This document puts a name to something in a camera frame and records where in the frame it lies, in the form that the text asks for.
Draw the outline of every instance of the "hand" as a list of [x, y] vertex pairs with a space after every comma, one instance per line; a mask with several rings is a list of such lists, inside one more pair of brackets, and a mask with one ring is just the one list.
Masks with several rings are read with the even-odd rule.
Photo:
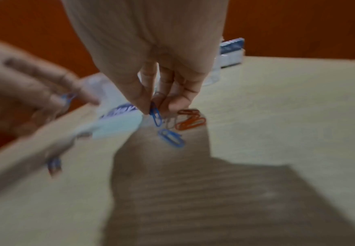
[[[219, 50], [228, 0], [63, 0], [95, 65], [144, 114], [188, 107]], [[159, 89], [154, 80], [160, 69]], [[137, 76], [141, 72], [142, 83]]]
[[0, 43], [0, 131], [17, 136], [34, 132], [68, 109], [61, 98], [66, 92], [99, 103], [75, 74]]

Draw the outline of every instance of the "orange wall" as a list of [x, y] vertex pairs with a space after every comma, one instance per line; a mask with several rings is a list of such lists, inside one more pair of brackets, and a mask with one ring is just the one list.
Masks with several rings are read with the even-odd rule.
[[[355, 59], [355, 0], [231, 0], [224, 38], [237, 37], [249, 56]], [[0, 0], [0, 40], [80, 76], [97, 72], [60, 0]], [[0, 146], [10, 140], [0, 134]]]

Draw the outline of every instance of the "light wood surface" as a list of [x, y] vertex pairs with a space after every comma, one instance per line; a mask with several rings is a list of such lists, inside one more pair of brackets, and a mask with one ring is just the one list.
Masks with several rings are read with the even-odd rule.
[[[138, 130], [78, 140], [55, 179], [28, 166], [0, 245], [355, 245], [355, 61], [247, 57], [193, 107], [208, 124], [182, 150]], [[0, 175], [94, 118], [0, 150]]]

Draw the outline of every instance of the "person's left hand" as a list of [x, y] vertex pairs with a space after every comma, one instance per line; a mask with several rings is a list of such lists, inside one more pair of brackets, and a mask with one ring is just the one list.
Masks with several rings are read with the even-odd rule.
[[0, 42], [0, 131], [27, 135], [68, 110], [65, 93], [99, 100], [71, 71]]

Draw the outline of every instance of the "label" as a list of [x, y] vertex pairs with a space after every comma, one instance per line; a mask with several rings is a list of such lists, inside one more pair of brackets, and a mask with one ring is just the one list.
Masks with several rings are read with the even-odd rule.
[[100, 117], [100, 119], [118, 116], [118, 115], [128, 113], [131, 111], [135, 111], [135, 110], [138, 110], [138, 108], [136, 106], [132, 105], [131, 103], [125, 103], [125, 104], [119, 105], [116, 108], [111, 109], [108, 113], [102, 115]]

